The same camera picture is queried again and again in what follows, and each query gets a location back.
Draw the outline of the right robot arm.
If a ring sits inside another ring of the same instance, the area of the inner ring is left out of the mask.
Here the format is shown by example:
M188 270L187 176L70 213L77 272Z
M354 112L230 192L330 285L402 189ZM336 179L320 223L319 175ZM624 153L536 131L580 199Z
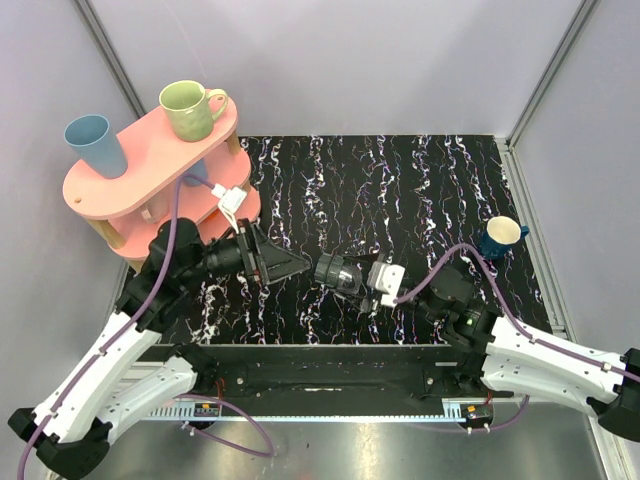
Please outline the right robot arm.
M639 439L639 351L597 350L559 338L474 297L462 270L441 264L424 285L381 255L330 257L315 279L361 312L406 307L440 322L443 340L461 352L454 384L466 396L512 392L561 404L596 419L623 439Z

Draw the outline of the clear elbow pipe fitting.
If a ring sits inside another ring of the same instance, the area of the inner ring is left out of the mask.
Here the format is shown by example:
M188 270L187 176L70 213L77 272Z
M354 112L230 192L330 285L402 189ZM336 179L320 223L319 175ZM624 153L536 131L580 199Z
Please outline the clear elbow pipe fitting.
M362 272L357 265L345 264L338 272L335 289L347 295L355 295L362 285Z

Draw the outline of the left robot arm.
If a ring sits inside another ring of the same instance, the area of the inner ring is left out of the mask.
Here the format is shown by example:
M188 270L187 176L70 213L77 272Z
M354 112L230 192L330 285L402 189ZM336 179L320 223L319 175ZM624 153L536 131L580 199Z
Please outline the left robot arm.
M82 479L155 408L184 394L218 390L218 360L197 345L176 345L150 377L114 391L139 357L185 315L194 284L242 273L264 286L309 270L308 260L275 245L256 223L241 219L237 227L206 244L187 218L161 226L141 271L81 362L46 400L9 418L26 454L36 453L65 479Z

